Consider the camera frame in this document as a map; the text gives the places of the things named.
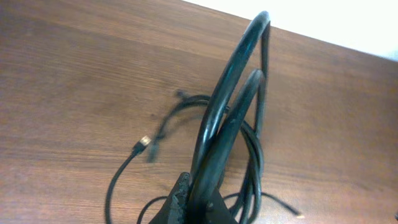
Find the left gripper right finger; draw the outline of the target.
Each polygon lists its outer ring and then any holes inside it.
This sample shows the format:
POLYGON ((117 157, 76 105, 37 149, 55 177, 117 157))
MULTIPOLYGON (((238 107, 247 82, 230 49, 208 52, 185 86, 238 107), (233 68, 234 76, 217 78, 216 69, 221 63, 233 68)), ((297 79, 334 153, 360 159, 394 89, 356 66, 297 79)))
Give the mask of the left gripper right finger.
POLYGON ((216 188, 208 202, 202 223, 204 224, 238 224, 230 214, 219 190, 216 188))

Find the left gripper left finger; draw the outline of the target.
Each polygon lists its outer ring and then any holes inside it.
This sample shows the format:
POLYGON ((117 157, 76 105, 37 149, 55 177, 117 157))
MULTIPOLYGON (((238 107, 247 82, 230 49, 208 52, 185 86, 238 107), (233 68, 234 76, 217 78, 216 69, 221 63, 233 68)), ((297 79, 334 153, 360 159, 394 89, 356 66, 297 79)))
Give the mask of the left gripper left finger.
POLYGON ((190 174, 182 172, 160 211, 150 224, 184 224, 186 221, 190 174))

